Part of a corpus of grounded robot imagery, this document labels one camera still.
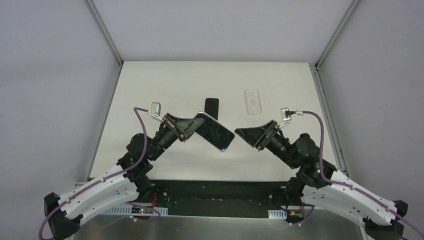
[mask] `phone screen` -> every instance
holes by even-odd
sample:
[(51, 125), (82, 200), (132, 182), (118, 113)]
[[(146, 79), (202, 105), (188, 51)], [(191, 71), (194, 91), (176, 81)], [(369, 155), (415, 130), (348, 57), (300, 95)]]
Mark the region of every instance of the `phone screen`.
[(195, 132), (215, 148), (225, 152), (234, 139), (234, 133), (202, 111), (195, 118), (204, 120)]

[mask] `metal frame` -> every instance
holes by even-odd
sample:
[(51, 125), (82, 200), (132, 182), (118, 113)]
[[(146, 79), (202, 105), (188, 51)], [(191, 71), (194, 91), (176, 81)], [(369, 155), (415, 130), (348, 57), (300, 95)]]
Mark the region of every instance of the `metal frame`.
[(329, 132), (330, 142), (333, 148), (335, 160), (337, 163), (337, 168), (340, 171), (344, 172), (348, 177), (350, 177), (348, 169), (346, 167), (346, 162), (343, 156), (343, 151), (340, 145), (339, 137), (337, 135), (336, 126), (334, 124), (331, 105), (327, 97), (326, 91), (324, 89), (324, 85), (321, 80), (320, 73), (313, 63), (310, 63), (309, 65), (310, 65), (310, 72), (312, 73), (313, 82), (315, 83), (315, 89), (316, 89), (316, 92), (318, 93), (319, 103), (321, 105), (322, 112), (324, 114), (324, 121)]
[(327, 43), (327, 46), (325, 46), (324, 51), (319, 57), (319, 60), (316, 62), (315, 66), (318, 70), (323, 65), (324, 60), (327, 58), (337, 39), (339, 39), (339, 37), (342, 35), (343, 30), (347, 26), (349, 20), (351, 19), (352, 15), (354, 14), (355, 10), (358, 8), (361, 2), (362, 0), (352, 0), (352, 2), (350, 3), (349, 7), (341, 18), (340, 23), (337, 25), (334, 33), (332, 34), (330, 41)]
[(112, 37), (109, 34), (109, 31), (106, 28), (105, 22), (103, 21), (102, 17), (100, 16), (100, 13), (97, 10), (95, 3), (93, 2), (93, 0), (85, 0), (85, 3), (87, 5), (88, 10), (91, 13), (91, 16), (93, 17), (95, 24), (98, 27), (98, 30), (100, 31), (101, 35), (103, 36), (104, 41), (106, 42), (107, 46), (109, 47), (110, 51), (112, 52), (113, 56), (115, 57), (116, 62), (118, 63), (119, 67), (122, 68), (124, 61), (122, 60), (122, 57), (121, 57), (120, 53), (118, 52), (117, 46), (115, 45), (114, 41), (112, 40)]

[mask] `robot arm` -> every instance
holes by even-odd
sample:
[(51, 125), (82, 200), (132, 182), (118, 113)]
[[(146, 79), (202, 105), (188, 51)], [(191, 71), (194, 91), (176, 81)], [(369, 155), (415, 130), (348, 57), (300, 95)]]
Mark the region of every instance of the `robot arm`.
[[(291, 121), (288, 116), (283, 115), (283, 120)], [(404, 226), (394, 213), (405, 216), (408, 205), (401, 200), (390, 201), (373, 194), (324, 159), (320, 168), (320, 148), (307, 133), (290, 144), (274, 120), (259, 127), (238, 128), (235, 133), (253, 148), (259, 151), (267, 148), (290, 168), (299, 168), (296, 177), (292, 177), (282, 190), (289, 201), (321, 207), (349, 219), (364, 227), (375, 240), (399, 240), (402, 237)], [(322, 178), (321, 169), (327, 180)]]
[(148, 198), (152, 184), (146, 173), (153, 168), (149, 161), (158, 159), (177, 139), (185, 142), (203, 122), (201, 118), (184, 119), (167, 113), (153, 139), (145, 133), (133, 136), (126, 147), (128, 152), (107, 172), (71, 192), (45, 196), (44, 214), (54, 211), (47, 220), (54, 239), (70, 237), (87, 221), (118, 204)]

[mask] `black mount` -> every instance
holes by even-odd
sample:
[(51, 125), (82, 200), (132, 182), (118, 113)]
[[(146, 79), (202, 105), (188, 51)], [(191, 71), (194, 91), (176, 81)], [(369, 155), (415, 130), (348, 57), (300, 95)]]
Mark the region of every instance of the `black mount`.
[[(163, 117), (163, 124), (160, 125), (154, 138), (147, 136), (146, 153), (141, 162), (123, 175), (137, 186), (138, 199), (148, 199), (151, 194), (152, 183), (146, 176), (146, 173), (153, 168), (149, 161), (158, 159), (177, 139), (181, 142), (188, 140), (204, 121), (201, 118), (179, 118), (169, 113)], [(117, 161), (117, 165), (120, 165), (122, 169), (134, 165), (143, 153), (143, 145), (144, 134), (134, 135), (126, 146), (128, 152)], [(58, 200), (60, 197), (54, 192), (44, 197), (44, 214), (46, 216), (59, 205)], [(65, 211), (58, 210), (48, 220), (55, 240), (66, 239), (80, 229), (82, 214), (74, 219), (68, 219), (65, 215)]]
[[(293, 144), (290, 144), (274, 120), (258, 127), (237, 128), (234, 132), (259, 151), (267, 148), (291, 169), (300, 168), (296, 177), (291, 177), (285, 186), (284, 195), (287, 201), (299, 205), (302, 203), (301, 197), (305, 186), (319, 189), (331, 184), (321, 177), (320, 148), (315, 145), (309, 134), (302, 133)], [(337, 171), (336, 167), (326, 160), (323, 160), (322, 165), (324, 175), (331, 179), (333, 173)], [(401, 200), (394, 202), (397, 213), (402, 217), (405, 216), (408, 204)], [(377, 225), (369, 218), (364, 218), (363, 222), (366, 233), (376, 240), (399, 240), (402, 237), (404, 226), (399, 223), (397, 217), (388, 226)]]
[[(277, 122), (271, 120), (262, 126), (237, 128), (234, 132), (259, 151), (267, 148), (291, 169), (300, 167), (296, 173), (298, 180), (290, 179), (296, 185), (296, 191), (299, 187), (303, 190), (305, 185), (317, 189), (329, 185), (320, 175), (320, 148), (315, 145), (309, 134), (302, 133), (293, 144), (290, 144), (289, 139), (285, 138), (279, 129)], [(326, 160), (323, 160), (323, 170), (327, 178), (331, 178), (333, 172), (337, 171), (336, 167)], [(295, 196), (296, 192), (288, 192), (287, 195)]]

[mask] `white table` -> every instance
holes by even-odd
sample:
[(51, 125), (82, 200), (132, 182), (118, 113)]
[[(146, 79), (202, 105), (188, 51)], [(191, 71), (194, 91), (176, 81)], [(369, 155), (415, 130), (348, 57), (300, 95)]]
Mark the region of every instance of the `white table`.
[[(247, 114), (245, 90), (259, 90), (261, 114)], [(143, 131), (133, 107), (146, 109), (152, 102), (160, 102), (162, 116), (170, 113), (192, 118), (204, 110), (206, 98), (219, 99), (218, 120), (231, 131), (258, 127), (271, 119), (281, 124), (283, 107), (323, 116), (308, 63), (126, 61), (90, 177), (98, 177), (116, 164), (127, 152), (131, 137)], [(143, 112), (141, 116), (153, 138), (159, 122)], [(292, 143), (301, 133), (309, 133), (319, 145), (319, 123), (311, 115), (294, 115), (293, 122), (282, 130)], [(327, 129), (324, 158), (336, 165)], [(238, 135), (227, 151), (220, 152), (194, 134), (185, 143), (177, 140), (152, 164), (147, 176), (164, 180), (288, 181), (297, 171), (269, 150), (251, 148)]]

